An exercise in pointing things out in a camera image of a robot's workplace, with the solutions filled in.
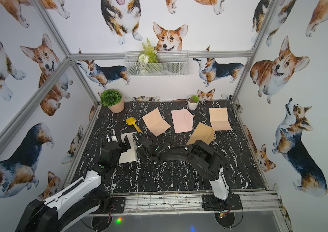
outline white flower pot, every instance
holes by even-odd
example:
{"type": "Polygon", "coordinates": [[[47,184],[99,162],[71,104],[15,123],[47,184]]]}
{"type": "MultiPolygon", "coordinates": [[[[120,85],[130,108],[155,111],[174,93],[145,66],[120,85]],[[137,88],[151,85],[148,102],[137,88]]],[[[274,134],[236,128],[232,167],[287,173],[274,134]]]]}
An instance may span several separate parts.
{"type": "Polygon", "coordinates": [[[197,105],[199,104],[200,101],[198,101],[197,103],[191,103],[189,102],[189,100],[187,99],[187,104],[188,104],[188,108],[190,110],[195,110],[197,108],[197,105]]]}

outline white wall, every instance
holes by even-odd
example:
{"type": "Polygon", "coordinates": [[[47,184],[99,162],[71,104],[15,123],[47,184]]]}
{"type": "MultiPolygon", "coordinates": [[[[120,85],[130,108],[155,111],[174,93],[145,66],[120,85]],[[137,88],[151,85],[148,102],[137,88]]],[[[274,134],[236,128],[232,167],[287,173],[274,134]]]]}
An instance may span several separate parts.
{"type": "Polygon", "coordinates": [[[257,95],[258,86],[247,76],[239,95],[244,112],[243,123],[249,128],[257,149],[266,143],[267,156],[277,166],[265,173],[269,187],[278,183],[279,193],[290,215],[294,231],[328,231],[328,194],[314,197],[298,191],[293,182],[301,176],[280,153],[271,149],[276,142],[275,131],[286,116],[285,104],[289,99],[303,107],[312,106],[305,114],[314,128],[302,132],[302,142],[324,173],[328,185],[328,20],[317,26],[312,37],[305,35],[318,0],[297,1],[291,14],[273,37],[268,48],[265,39],[256,61],[274,61],[284,38],[289,36],[290,50],[295,56],[308,56],[310,63],[295,72],[288,83],[272,96],[268,104],[266,95],[257,95]]]}
{"type": "Polygon", "coordinates": [[[19,24],[0,4],[0,41],[13,66],[26,73],[26,77],[22,80],[16,80],[11,75],[5,80],[6,85],[13,92],[13,97],[10,101],[4,101],[0,96],[0,132],[35,93],[39,85],[41,75],[39,65],[28,58],[20,46],[36,48],[41,45],[43,34],[46,33],[50,37],[53,50],[60,61],[64,59],[64,55],[43,25],[35,9],[22,5],[21,10],[30,24],[29,28],[24,28],[19,24]]]}
{"type": "Polygon", "coordinates": [[[0,231],[14,231],[16,229],[27,204],[36,199],[46,189],[49,171],[59,177],[61,183],[63,182],[70,163],[61,164],[61,162],[70,149],[70,144],[80,125],[84,129],[87,127],[89,112],[93,105],[92,101],[85,93],[71,68],[67,71],[67,75],[69,79],[74,81],[68,90],[70,98],[62,99],[61,108],[51,117],[47,116],[39,106],[0,156],[0,161],[10,158],[32,126],[42,122],[49,127],[55,145],[52,148],[50,145],[43,144],[35,171],[39,184],[37,187],[31,184],[32,187],[29,190],[24,187],[12,197],[0,198],[0,231]]]}

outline corgi wallpaper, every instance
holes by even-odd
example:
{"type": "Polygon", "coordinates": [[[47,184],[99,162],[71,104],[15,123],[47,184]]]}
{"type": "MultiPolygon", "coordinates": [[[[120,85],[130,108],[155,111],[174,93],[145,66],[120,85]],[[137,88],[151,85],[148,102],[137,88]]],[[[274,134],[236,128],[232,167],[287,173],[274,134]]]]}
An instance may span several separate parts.
{"type": "Polygon", "coordinates": [[[49,66],[47,72],[50,73],[53,71],[53,65],[48,60],[56,60],[55,57],[59,61],[64,59],[63,53],[32,6],[21,4],[23,18],[26,18],[26,22],[30,25],[29,28],[24,28],[3,7],[2,4],[5,5],[5,2],[15,1],[0,0],[0,132],[38,90],[40,77],[46,72],[45,62],[49,66]],[[48,47],[46,45],[40,47],[44,62],[41,67],[39,59],[34,62],[28,58],[21,47],[37,48],[43,44],[43,41],[48,47]]]}
{"type": "Polygon", "coordinates": [[[0,231],[14,231],[29,202],[62,188],[94,111],[71,67],[66,75],[74,80],[68,89],[72,97],[51,117],[39,105],[0,155],[0,231]]]}
{"type": "Polygon", "coordinates": [[[283,24],[263,38],[238,95],[240,117],[292,230],[328,231],[328,1],[279,3],[286,8],[273,20],[283,24]]]}

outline round green plant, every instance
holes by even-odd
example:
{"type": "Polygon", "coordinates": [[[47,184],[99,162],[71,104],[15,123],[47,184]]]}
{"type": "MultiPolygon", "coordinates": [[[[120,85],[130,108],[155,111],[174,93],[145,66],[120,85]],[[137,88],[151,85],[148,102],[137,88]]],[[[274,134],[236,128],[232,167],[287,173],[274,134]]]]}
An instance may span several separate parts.
{"type": "Polygon", "coordinates": [[[101,105],[112,106],[121,101],[122,95],[117,90],[105,90],[101,94],[101,105]]]}

